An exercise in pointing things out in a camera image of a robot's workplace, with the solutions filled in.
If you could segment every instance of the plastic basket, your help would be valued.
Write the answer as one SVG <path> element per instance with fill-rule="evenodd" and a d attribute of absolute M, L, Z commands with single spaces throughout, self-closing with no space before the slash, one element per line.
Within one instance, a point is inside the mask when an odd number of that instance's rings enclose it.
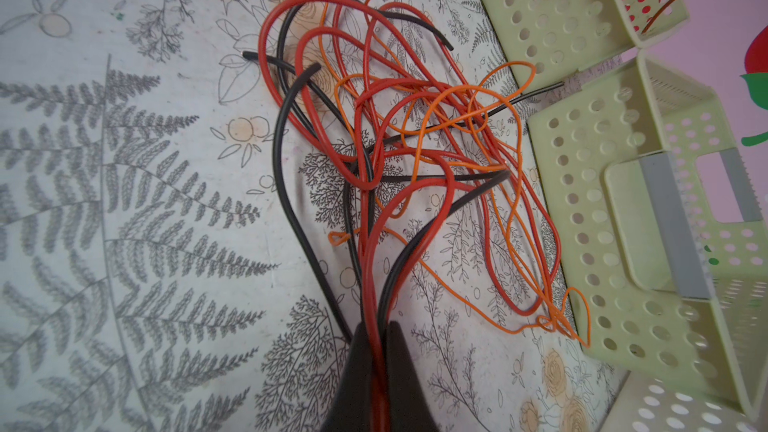
<path fill-rule="evenodd" d="M 565 278 L 590 300 L 587 354 L 754 418 L 768 232 L 716 94 L 641 52 L 528 126 Z M 696 169 L 712 152 L 748 222 L 712 216 Z"/>
<path fill-rule="evenodd" d="M 743 414 L 668 390 L 661 380 L 632 373 L 600 432 L 757 432 Z"/>
<path fill-rule="evenodd" d="M 482 1 L 507 58 L 536 64 L 533 88 L 562 80 L 633 46 L 657 43 L 688 18 L 678 0 L 670 15 L 659 16 L 640 36 L 640 26 L 659 9 L 660 0 Z M 512 73 L 523 83 L 530 69 L 514 66 Z"/>

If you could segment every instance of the basket hole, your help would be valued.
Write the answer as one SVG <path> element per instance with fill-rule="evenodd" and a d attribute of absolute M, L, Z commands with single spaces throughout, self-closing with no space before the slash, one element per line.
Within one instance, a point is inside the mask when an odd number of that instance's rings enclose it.
<path fill-rule="evenodd" d="M 602 197 L 603 197 L 603 193 L 596 188 L 592 188 L 587 192 L 587 198 L 589 199 L 590 202 L 597 202 Z"/>
<path fill-rule="evenodd" d="M 579 149 L 576 152 L 576 158 L 582 162 L 589 160 L 590 157 L 592 157 L 592 151 L 590 149 Z"/>
<path fill-rule="evenodd" d="M 576 17 L 569 17 L 565 20 L 565 24 L 563 24 L 563 31 L 566 34 L 570 34 L 576 30 L 576 27 L 578 27 L 578 20 Z"/>
<path fill-rule="evenodd" d="M 576 37 L 571 43 L 571 49 L 573 52 L 581 52 L 587 46 L 587 40 L 583 37 Z"/>
<path fill-rule="evenodd" d="M 605 142 L 600 144 L 600 152 L 603 153 L 603 155 L 609 156 L 610 154 L 616 152 L 616 142 L 613 140 L 606 140 Z"/>
<path fill-rule="evenodd" d="M 564 14 L 571 7 L 570 0 L 560 0 L 556 6 L 554 6 L 555 12 Z"/>
<path fill-rule="evenodd" d="M 587 131 L 579 127 L 571 132 L 571 137 L 573 140 L 584 140 L 587 138 Z"/>
<path fill-rule="evenodd" d="M 626 102 L 631 98 L 632 98 L 632 89 L 629 87 L 621 87 L 619 91 L 616 92 L 616 100 L 620 102 Z"/>
<path fill-rule="evenodd" d="M 542 2 L 542 0 L 530 0 L 528 2 L 528 8 L 530 10 L 536 10 L 538 8 L 538 5 Z"/>
<path fill-rule="evenodd" d="M 694 369 L 704 378 L 712 379 L 717 377 L 717 369 L 706 360 L 695 360 Z"/>
<path fill-rule="evenodd" d="M 651 315 L 662 315 L 664 313 L 664 309 L 662 309 L 662 307 L 658 305 L 657 302 L 654 302 L 654 301 L 646 302 L 645 310 Z"/>
<path fill-rule="evenodd" d="M 757 429 L 749 425 L 747 422 L 736 423 L 736 428 L 739 432 L 757 432 Z"/>
<path fill-rule="evenodd" d="M 632 135 L 629 136 L 627 139 L 627 142 L 630 146 L 639 147 L 645 144 L 645 134 L 642 132 L 632 132 Z"/>
<path fill-rule="evenodd" d="M 603 262 L 605 262 L 606 265 L 610 265 L 611 267 L 615 265 L 619 265 L 619 256 L 616 254 L 604 254 L 603 255 Z"/>
<path fill-rule="evenodd" d="M 643 358 L 645 357 L 645 349 L 643 349 L 641 346 L 637 344 L 632 344 L 629 346 L 629 352 L 632 353 L 637 358 Z"/>
<path fill-rule="evenodd" d="M 598 28 L 595 29 L 594 34 L 597 37 L 605 37 L 610 34 L 611 25 L 610 22 L 601 22 L 598 24 Z"/>
<path fill-rule="evenodd" d="M 621 116 L 621 121 L 625 124 L 634 124 L 640 120 L 640 113 L 635 109 L 629 109 Z"/>
<path fill-rule="evenodd" d="M 670 408 L 678 415 L 688 415 L 688 409 L 680 404 L 672 404 L 672 407 Z"/>
<path fill-rule="evenodd" d="M 614 241 L 614 235 L 610 232 L 598 232 L 598 240 L 600 241 L 600 244 L 612 244 Z"/>
<path fill-rule="evenodd" d="M 695 308 L 691 307 L 690 305 L 679 306 L 677 308 L 677 314 L 682 318 L 686 319 L 688 322 L 696 322 L 700 318 L 699 311 L 697 311 Z"/>
<path fill-rule="evenodd" d="M 605 101 L 602 99 L 593 100 L 592 103 L 589 104 L 589 108 L 592 112 L 600 112 L 603 107 L 605 107 Z"/>
<path fill-rule="evenodd" d="M 670 337 L 671 337 L 670 332 L 667 331 L 666 328 L 661 327 L 660 325 L 654 326 L 654 328 L 652 328 L 650 331 L 651 333 L 653 333 L 654 337 L 656 337 L 661 341 L 670 340 Z"/>
<path fill-rule="evenodd" d="M 701 418 L 704 419 L 704 422 L 707 422 L 708 424 L 712 425 L 719 425 L 723 423 L 723 420 L 719 417 L 717 417 L 715 414 L 711 412 L 704 412 L 701 415 Z"/>
<path fill-rule="evenodd" d="M 608 220 L 608 213 L 605 210 L 596 210 L 592 212 L 592 220 L 598 224 Z"/>
<path fill-rule="evenodd" d="M 613 275 L 608 281 L 613 288 L 624 288 L 627 285 L 627 279 L 620 275 Z"/>
<path fill-rule="evenodd" d="M 600 0 L 596 0 L 592 4 L 589 5 L 589 8 L 587 9 L 587 15 L 598 15 L 600 12 L 603 11 L 603 3 L 600 2 Z"/>
<path fill-rule="evenodd" d="M 678 361 L 677 357 L 670 354 L 669 352 L 661 352 L 659 354 L 659 360 L 661 360 L 664 364 L 670 366 L 670 367 L 677 367 Z"/>
<path fill-rule="evenodd" d="M 594 129 L 600 134 L 606 133 L 608 130 L 610 130 L 610 120 L 608 119 L 600 120 L 600 122 L 594 125 Z"/>
<path fill-rule="evenodd" d="M 667 418 L 667 424 L 670 427 L 672 427 L 673 429 L 678 429 L 679 430 L 679 429 L 684 429 L 685 428 L 685 424 L 683 424 L 683 422 L 680 419 L 676 418 L 676 417 Z"/>
<path fill-rule="evenodd" d="M 635 322 L 632 321 L 625 321 L 622 326 L 624 327 L 624 330 L 629 332 L 632 335 L 637 335 L 640 332 L 640 328 Z"/>

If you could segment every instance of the green leaf shape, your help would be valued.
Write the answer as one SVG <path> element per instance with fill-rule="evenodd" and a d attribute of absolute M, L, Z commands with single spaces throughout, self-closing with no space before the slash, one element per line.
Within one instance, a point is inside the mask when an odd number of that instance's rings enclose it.
<path fill-rule="evenodd" d="M 750 90 L 752 102 L 768 110 L 768 72 L 747 73 L 742 75 Z"/>

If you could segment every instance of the black wire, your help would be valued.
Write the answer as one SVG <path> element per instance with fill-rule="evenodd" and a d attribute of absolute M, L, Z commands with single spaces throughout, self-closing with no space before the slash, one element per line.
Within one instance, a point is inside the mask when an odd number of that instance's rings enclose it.
<path fill-rule="evenodd" d="M 350 342 L 352 340 L 350 326 L 344 319 L 339 304 L 336 302 L 336 297 L 333 295 L 333 290 L 331 290 L 331 287 L 326 280 L 326 276 L 322 272 L 320 262 L 317 260 L 317 256 L 315 256 L 315 253 L 312 250 L 312 245 L 310 244 L 309 239 L 307 239 L 306 234 L 304 234 L 301 224 L 299 224 L 299 219 L 293 212 L 293 207 L 291 207 L 290 199 L 288 198 L 288 191 L 286 190 L 285 178 L 283 176 L 283 130 L 286 128 L 290 108 L 296 100 L 299 91 L 304 88 L 312 75 L 320 71 L 321 68 L 319 63 L 313 63 L 296 78 L 296 81 L 291 88 L 288 89 L 283 106 L 280 108 L 280 113 L 278 113 L 277 120 L 275 121 L 275 139 L 272 145 L 272 168 L 274 170 L 277 196 L 280 198 L 280 204 L 283 206 L 283 211 L 288 218 L 288 223 L 293 229 L 293 233 L 296 234 L 296 238 L 299 240 L 299 244 L 306 255 L 306 259 L 312 267 L 312 272 L 315 274 L 315 278 L 322 289 L 322 294 L 325 296 L 326 301 L 328 301 L 331 313 L 341 328 L 344 339 L 347 342 Z"/>
<path fill-rule="evenodd" d="M 451 204 L 451 208 L 448 211 L 448 216 L 453 215 L 456 213 L 457 210 L 459 210 L 461 207 L 466 206 L 471 201 L 475 200 L 476 198 L 482 196 L 487 191 L 491 190 L 492 188 L 496 187 L 497 185 L 501 184 L 505 180 L 509 179 L 512 176 L 512 172 L 509 170 L 500 170 L 498 172 L 493 172 L 494 177 L 488 180 L 487 182 L 484 182 L 471 192 L 467 192 L 464 196 L 460 197 L 456 202 Z M 385 340 L 384 332 L 386 331 L 386 316 L 389 311 L 389 304 L 392 302 L 392 296 L 395 293 L 395 285 L 397 284 L 397 280 L 402 273 L 403 267 L 405 267 L 406 262 L 408 262 L 408 259 L 413 254 L 413 251 L 416 250 L 416 247 L 419 243 L 421 243 L 424 236 L 427 234 L 430 228 L 435 225 L 435 219 L 432 219 L 429 221 L 429 223 L 422 227 L 421 230 L 419 230 L 416 235 L 413 236 L 410 242 L 400 251 L 400 254 L 397 256 L 397 259 L 392 264 L 392 267 L 389 269 L 389 274 L 387 275 L 386 281 L 384 282 L 384 287 L 382 288 L 381 298 L 379 299 L 379 311 L 377 312 L 377 321 L 379 323 L 379 332 L 382 334 L 382 340 Z"/>
<path fill-rule="evenodd" d="M 514 105 L 518 102 L 522 102 L 523 100 L 530 99 L 533 96 L 537 96 L 540 93 L 549 92 L 550 90 L 559 89 L 560 87 L 564 86 L 565 82 L 557 82 L 553 83 L 550 86 L 542 87 L 541 89 L 532 90 L 531 92 L 524 93 L 521 96 L 517 96 L 514 99 L 510 100 L 509 103 Z M 494 116 L 498 114 L 499 112 L 503 111 L 504 109 L 507 109 L 507 106 L 504 104 L 501 104 L 500 106 L 496 107 L 494 110 L 491 110 L 488 112 L 488 117 Z"/>

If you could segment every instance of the pink wall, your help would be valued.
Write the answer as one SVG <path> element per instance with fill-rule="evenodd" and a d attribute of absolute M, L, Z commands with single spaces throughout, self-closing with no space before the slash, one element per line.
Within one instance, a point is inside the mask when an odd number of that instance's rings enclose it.
<path fill-rule="evenodd" d="M 650 48 L 670 66 L 715 89 L 738 142 L 768 130 L 768 110 L 752 102 L 744 73 L 744 54 L 768 25 L 768 0 L 685 0 L 690 22 Z M 768 142 L 741 147 L 763 216 L 768 217 Z"/>

